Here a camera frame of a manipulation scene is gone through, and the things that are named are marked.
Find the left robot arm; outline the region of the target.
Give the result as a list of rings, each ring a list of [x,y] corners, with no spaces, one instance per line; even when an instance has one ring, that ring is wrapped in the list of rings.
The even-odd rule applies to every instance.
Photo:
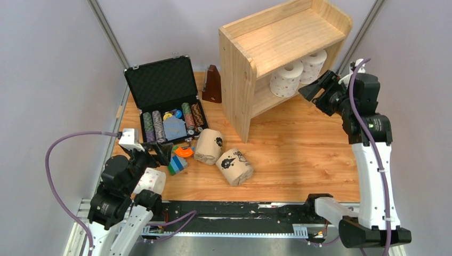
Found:
[[[88,245],[84,255],[129,255],[143,228],[163,215],[162,196],[151,190],[131,196],[146,168],[170,164],[172,143],[142,143],[126,156],[109,158],[90,201]]]

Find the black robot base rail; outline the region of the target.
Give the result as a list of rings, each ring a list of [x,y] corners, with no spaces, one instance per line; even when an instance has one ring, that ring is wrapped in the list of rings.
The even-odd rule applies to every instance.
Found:
[[[300,238],[316,244],[335,239],[331,228],[332,223],[312,215],[304,203],[165,201],[142,236]]]

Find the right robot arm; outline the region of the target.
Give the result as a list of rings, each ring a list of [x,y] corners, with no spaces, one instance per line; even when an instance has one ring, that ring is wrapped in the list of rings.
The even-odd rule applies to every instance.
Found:
[[[358,73],[346,86],[331,70],[300,88],[300,94],[323,113],[341,116],[356,159],[361,198],[359,212],[353,212],[330,194],[310,194],[304,215],[310,222],[325,219],[337,227],[342,244],[349,249],[388,249],[412,240],[410,230],[401,226],[393,201],[392,129],[389,119],[376,111],[379,91],[374,75]]]

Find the white floral paper roll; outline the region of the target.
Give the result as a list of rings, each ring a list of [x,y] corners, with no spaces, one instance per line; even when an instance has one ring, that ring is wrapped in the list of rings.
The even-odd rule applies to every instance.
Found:
[[[153,168],[146,168],[143,176],[139,179],[133,194],[138,194],[143,190],[150,190],[157,194],[162,194],[166,182],[166,173]]]
[[[303,63],[297,60],[274,71],[269,85],[271,93],[280,98],[293,96],[299,86],[303,68]]]
[[[314,82],[320,75],[320,71],[327,59],[327,52],[320,50],[318,52],[307,55],[301,59],[303,71],[300,77],[300,83],[310,84]]]

